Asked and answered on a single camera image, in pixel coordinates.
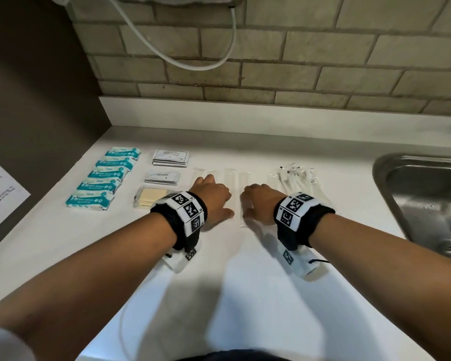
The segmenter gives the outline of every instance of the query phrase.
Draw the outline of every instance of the wet wipes pack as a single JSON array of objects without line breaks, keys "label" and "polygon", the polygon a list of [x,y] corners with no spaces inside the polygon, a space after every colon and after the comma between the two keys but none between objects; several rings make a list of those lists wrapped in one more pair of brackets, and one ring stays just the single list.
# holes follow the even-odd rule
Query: wet wipes pack
[{"label": "wet wipes pack", "polygon": [[131,157],[135,160],[140,156],[138,148],[112,147],[105,153],[109,157]]},{"label": "wet wipes pack", "polygon": [[113,167],[113,166],[123,166],[127,169],[132,170],[137,161],[131,157],[111,157],[111,156],[103,156],[100,160],[95,164],[96,167],[104,166],[104,167]]},{"label": "wet wipes pack", "polygon": [[87,177],[89,178],[116,178],[120,182],[130,170],[124,166],[99,166],[95,167]]},{"label": "wet wipes pack", "polygon": [[102,211],[108,209],[113,199],[114,195],[109,191],[77,190],[70,195],[65,204],[73,208]]},{"label": "wet wipes pack", "polygon": [[117,178],[86,178],[77,187],[77,190],[87,191],[108,191],[115,194],[120,186],[120,180]]}]

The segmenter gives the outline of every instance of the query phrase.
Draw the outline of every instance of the tile backsplash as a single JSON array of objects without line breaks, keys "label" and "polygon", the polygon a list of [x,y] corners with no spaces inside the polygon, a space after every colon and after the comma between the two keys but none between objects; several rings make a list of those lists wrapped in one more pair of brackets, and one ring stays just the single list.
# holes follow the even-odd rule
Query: tile backsplash
[{"label": "tile backsplash", "polygon": [[[225,6],[122,6],[186,63],[228,47]],[[155,56],[108,0],[67,10],[104,95],[451,115],[451,0],[246,0],[230,60],[206,72]]]}]

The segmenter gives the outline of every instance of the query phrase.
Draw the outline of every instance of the wristband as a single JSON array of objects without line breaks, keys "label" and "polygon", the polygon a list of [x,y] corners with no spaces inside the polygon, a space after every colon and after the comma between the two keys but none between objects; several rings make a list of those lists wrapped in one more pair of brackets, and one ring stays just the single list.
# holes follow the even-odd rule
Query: wristband
[{"label": "wristband", "polygon": [[207,207],[196,194],[176,192],[157,200],[151,213],[160,213],[177,235],[174,249],[191,252],[198,242],[200,228],[207,220]]},{"label": "wristband", "polygon": [[279,201],[274,209],[277,238],[285,248],[295,251],[299,244],[311,247],[309,237],[319,221],[328,213],[336,211],[323,206],[319,200],[304,193],[295,193]]}]

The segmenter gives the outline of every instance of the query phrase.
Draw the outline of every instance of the white countertop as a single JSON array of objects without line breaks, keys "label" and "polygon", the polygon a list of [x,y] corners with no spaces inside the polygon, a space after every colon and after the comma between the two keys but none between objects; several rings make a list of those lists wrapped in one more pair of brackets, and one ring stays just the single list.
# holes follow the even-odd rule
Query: white countertop
[{"label": "white countertop", "polygon": [[[142,150],[107,212],[74,210],[66,198],[112,146]],[[386,153],[451,155],[451,149],[275,136],[113,127],[0,243],[0,299],[77,250],[147,213],[132,207],[155,149],[190,151],[194,167],[249,171],[253,182],[289,163],[316,168],[338,214],[403,237],[372,178]],[[161,263],[84,350],[116,361],[172,361],[213,350],[261,348],[292,360],[431,360],[331,266],[309,282],[240,228],[239,213],[201,235],[179,275]]]}]

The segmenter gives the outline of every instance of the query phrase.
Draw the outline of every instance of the hand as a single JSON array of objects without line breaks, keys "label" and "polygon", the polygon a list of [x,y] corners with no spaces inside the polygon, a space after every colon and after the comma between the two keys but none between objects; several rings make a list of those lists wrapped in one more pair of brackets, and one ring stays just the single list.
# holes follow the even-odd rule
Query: hand
[{"label": "hand", "polygon": [[275,224],[274,209],[279,201],[287,197],[286,194],[274,190],[266,184],[247,186],[241,194],[244,206],[244,219],[254,219],[265,225]]},{"label": "hand", "polygon": [[189,191],[201,198],[207,206],[207,223],[209,225],[212,226],[234,216],[231,209],[224,208],[226,201],[232,196],[229,189],[223,184],[216,184],[213,175],[197,178]]}]

